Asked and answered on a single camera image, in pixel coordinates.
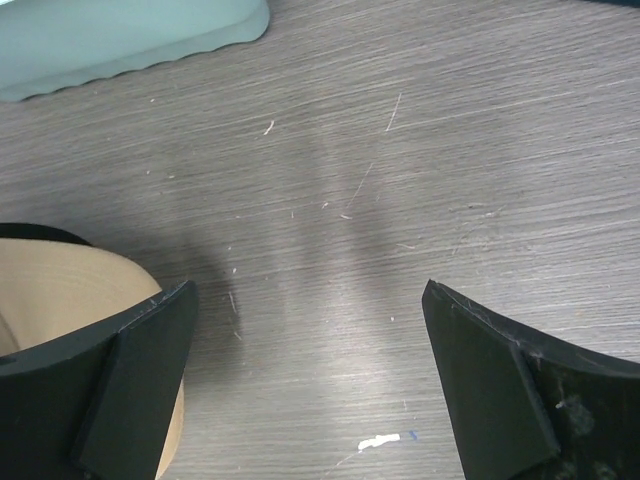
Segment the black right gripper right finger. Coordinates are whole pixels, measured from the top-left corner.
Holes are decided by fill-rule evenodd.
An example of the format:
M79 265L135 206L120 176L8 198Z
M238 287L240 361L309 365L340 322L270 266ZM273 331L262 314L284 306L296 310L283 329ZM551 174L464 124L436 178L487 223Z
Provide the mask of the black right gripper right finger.
M639 366L429 281L422 307L465 478L636 479Z

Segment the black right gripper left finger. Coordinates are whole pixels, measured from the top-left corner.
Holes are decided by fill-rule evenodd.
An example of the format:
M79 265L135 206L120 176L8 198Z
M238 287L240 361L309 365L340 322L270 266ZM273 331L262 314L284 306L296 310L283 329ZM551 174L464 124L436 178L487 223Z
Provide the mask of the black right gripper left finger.
M155 478L198 305L186 281L2 356L2 478Z

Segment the tan baseball cap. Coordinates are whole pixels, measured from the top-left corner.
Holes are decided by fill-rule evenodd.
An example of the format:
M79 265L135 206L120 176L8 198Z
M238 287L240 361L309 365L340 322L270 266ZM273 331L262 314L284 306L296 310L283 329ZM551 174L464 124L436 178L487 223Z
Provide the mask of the tan baseball cap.
M29 239L1 243L1 358L121 313L169 289L134 262L91 246ZM159 478L182 433L181 380Z

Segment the teal plastic bin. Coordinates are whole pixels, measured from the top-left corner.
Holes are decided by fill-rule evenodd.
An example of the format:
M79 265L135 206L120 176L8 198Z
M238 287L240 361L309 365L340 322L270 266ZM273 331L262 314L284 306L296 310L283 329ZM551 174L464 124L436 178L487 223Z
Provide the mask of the teal plastic bin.
M269 22L265 1L4 1L1 99L251 42Z

